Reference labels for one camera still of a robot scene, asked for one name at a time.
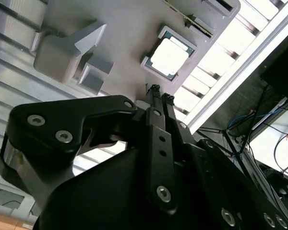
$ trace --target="wooden surface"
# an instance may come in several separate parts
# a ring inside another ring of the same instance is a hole
[[[31,230],[32,224],[0,215],[0,230]]]

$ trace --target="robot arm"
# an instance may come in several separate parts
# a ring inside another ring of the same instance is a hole
[[[24,104],[11,111],[0,174],[32,195],[34,230],[288,229],[288,220],[207,139],[176,120],[173,96],[147,93]],[[126,141],[122,153],[74,177],[77,155]]]

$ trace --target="blue cable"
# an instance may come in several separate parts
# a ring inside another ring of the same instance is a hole
[[[279,110],[281,109],[281,107],[278,107],[274,112],[269,112],[267,114],[261,114],[261,115],[257,115],[257,117],[264,117],[266,115],[272,115],[272,114],[275,114],[277,113]],[[231,122],[229,123],[229,126],[227,128],[230,128],[234,125],[235,121],[236,120],[241,120],[242,118],[245,118],[245,117],[248,117],[249,115],[242,115],[242,116],[238,116],[234,119],[231,120]]]

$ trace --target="screw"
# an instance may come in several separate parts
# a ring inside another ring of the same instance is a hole
[[[267,221],[267,223],[268,223],[272,228],[275,228],[275,223],[274,223],[274,221],[271,219],[271,217],[268,216],[268,214],[264,213],[264,219],[265,219],[265,221]]]
[[[277,221],[279,222],[279,224],[280,224],[284,229],[287,229],[287,228],[288,228],[286,222],[285,222],[281,217],[279,217],[278,215],[276,215],[276,219],[277,219]]]
[[[206,141],[206,144],[207,144],[209,147],[213,148],[213,145],[212,145],[209,141]]]
[[[154,114],[156,114],[157,116],[161,116],[161,113],[158,110],[154,110]]]
[[[31,124],[33,126],[42,126],[46,122],[45,119],[40,115],[30,115],[27,118],[27,121],[29,124]]]
[[[132,108],[132,104],[130,102],[125,102],[124,104],[125,104],[125,106]]]
[[[157,188],[157,195],[165,203],[171,201],[171,193],[166,187],[162,185]]]
[[[72,134],[66,130],[60,130],[56,133],[56,139],[62,143],[70,143],[72,141]]]
[[[187,125],[185,123],[183,123],[183,122],[180,123],[180,126],[183,127],[183,128],[187,128]]]
[[[229,226],[234,227],[236,225],[235,218],[226,209],[222,208],[221,215]]]

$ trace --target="mounting hole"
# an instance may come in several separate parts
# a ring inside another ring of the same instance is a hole
[[[160,150],[160,151],[159,151],[159,153],[161,154],[161,156],[164,156],[164,157],[166,157],[166,156],[167,156],[167,153],[166,153],[166,152],[164,152],[163,150]]]
[[[208,170],[206,171],[207,176],[209,176],[210,178],[213,178],[213,175],[211,174],[211,172],[209,172]]]
[[[164,138],[164,137],[159,136],[159,139],[160,139],[162,142],[165,142],[165,138]]]
[[[130,102],[124,102],[125,106],[132,108],[132,104]]]

